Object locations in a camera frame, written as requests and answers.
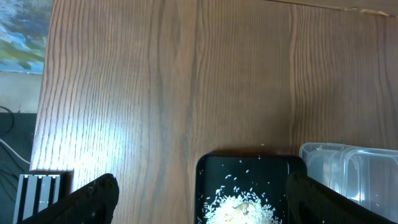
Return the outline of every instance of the painting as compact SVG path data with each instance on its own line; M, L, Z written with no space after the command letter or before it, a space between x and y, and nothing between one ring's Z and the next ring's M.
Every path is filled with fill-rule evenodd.
M0 71L43 73L52 0L0 1Z

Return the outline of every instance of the clear plastic container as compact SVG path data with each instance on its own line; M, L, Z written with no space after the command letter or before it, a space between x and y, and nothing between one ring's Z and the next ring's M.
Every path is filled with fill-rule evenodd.
M398 151L306 143L300 157L309 177L398 222Z

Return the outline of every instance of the black tray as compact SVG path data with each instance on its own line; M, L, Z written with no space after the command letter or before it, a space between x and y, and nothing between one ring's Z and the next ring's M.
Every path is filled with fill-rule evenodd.
M271 205L271 209L275 209L274 216L288 223L285 184L289 173L295 171L307 172L303 160L295 156L204 155L197 163L194 223L207 223L206 202L213 203L216 196L218 199L242 196L242 192L246 192L245 195L249 192L251 198L255 193L262 206ZM219 195L216 194L218 189L221 189Z

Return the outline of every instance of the wood grain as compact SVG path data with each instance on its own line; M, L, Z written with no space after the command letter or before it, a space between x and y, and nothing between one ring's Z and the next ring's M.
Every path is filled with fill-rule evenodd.
M189 223L207 152L398 149L394 18L269 1L55 0L31 170L104 173L115 223Z
M383 16L398 16L398 1L395 0L273 0L308 6L365 12Z

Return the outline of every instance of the uncooked rice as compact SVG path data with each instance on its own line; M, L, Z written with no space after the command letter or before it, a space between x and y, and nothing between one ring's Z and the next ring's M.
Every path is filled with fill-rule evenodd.
M241 192L236 196L216 197L211 204L204 204L208 224L281 224L274 216L275 209L270 204L261 205L261 199L254 192Z

